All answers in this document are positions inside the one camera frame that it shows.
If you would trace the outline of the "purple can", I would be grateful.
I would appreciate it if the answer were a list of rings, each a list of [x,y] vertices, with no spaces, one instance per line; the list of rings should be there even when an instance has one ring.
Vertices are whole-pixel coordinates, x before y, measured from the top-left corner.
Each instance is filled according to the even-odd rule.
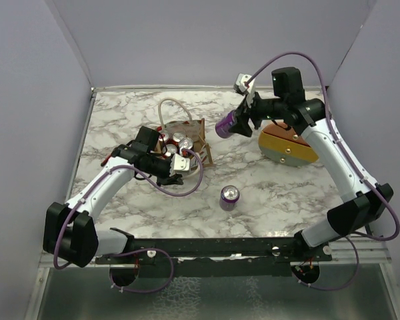
[[[219,205],[224,211],[232,211],[240,198],[240,192],[234,185],[227,185],[220,192]]]
[[[235,110],[230,111],[215,124],[215,132],[222,139],[228,139],[233,135],[231,128],[236,124]]]

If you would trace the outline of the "red cola can front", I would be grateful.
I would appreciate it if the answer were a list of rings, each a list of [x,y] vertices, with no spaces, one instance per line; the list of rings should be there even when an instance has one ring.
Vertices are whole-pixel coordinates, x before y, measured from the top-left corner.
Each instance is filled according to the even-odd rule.
[[[172,143],[166,144],[162,148],[162,154],[164,158],[171,157],[174,154],[178,154],[178,147]]]

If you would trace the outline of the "red cola can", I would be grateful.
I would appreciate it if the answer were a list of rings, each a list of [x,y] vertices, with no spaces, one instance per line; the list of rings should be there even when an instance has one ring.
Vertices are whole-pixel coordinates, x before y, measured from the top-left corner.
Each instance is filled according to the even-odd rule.
[[[172,140],[176,144],[179,144],[184,138],[186,138],[186,135],[184,134],[184,132],[176,131],[172,134]]]
[[[172,143],[166,144],[162,148],[162,154],[164,158],[171,157],[174,154],[178,154],[178,147]]]

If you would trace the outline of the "black and yellow can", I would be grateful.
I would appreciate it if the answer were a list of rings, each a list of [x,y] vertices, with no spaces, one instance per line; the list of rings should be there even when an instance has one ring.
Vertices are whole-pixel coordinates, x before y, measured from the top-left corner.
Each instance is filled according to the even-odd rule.
[[[191,138],[186,137],[178,144],[178,146],[179,146],[180,151],[192,150],[193,146],[194,146],[194,142]]]

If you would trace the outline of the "silver blue slim can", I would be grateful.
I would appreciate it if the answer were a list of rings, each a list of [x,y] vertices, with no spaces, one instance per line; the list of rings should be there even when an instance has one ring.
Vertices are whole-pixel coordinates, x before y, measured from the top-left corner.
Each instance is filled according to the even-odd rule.
[[[159,142],[161,143],[168,143],[171,140],[171,136],[167,131],[160,131],[159,132]]]

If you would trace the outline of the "watermelon canvas tote bag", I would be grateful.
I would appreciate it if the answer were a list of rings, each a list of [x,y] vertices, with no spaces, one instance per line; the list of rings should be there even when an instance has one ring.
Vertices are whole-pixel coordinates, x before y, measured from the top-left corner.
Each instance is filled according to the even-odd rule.
[[[162,105],[164,102],[173,102],[178,105],[187,114],[187,118],[183,121],[164,122],[162,115]],[[199,171],[198,160],[188,152],[188,150],[196,153],[204,168],[214,166],[211,154],[211,148],[206,142],[205,137],[205,119],[194,119],[186,106],[182,102],[174,98],[164,98],[160,100],[157,106],[160,126],[156,128],[159,133],[159,140],[154,148],[154,152],[158,153],[163,159],[183,157],[187,163],[187,167],[176,168],[173,171],[189,177],[195,175]]]

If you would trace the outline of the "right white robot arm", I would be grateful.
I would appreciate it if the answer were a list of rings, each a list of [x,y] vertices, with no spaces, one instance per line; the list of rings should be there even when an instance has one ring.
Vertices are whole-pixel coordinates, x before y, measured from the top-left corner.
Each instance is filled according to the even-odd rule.
[[[317,252],[317,246],[350,235],[382,215],[393,189],[380,184],[364,169],[338,134],[334,120],[328,120],[325,104],[318,98],[306,99],[301,73],[295,67],[272,72],[275,98],[263,99],[250,75],[238,74],[234,90],[243,100],[234,111],[230,134],[246,137],[263,120],[282,120],[317,154],[337,186],[342,204],[328,210],[321,221],[298,233],[293,253],[302,261]]]

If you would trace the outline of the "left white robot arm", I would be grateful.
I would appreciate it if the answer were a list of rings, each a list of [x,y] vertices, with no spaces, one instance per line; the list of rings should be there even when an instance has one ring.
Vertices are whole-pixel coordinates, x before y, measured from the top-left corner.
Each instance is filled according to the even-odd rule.
[[[120,263],[130,261],[134,254],[130,236],[116,229],[98,231],[95,222],[136,174],[154,176],[158,185],[182,182],[189,160],[178,153],[166,158],[156,155],[159,137],[159,132],[142,126],[134,140],[114,148],[101,172],[82,191],[64,204],[52,203],[46,212],[43,250],[78,267],[102,255],[112,255]]]

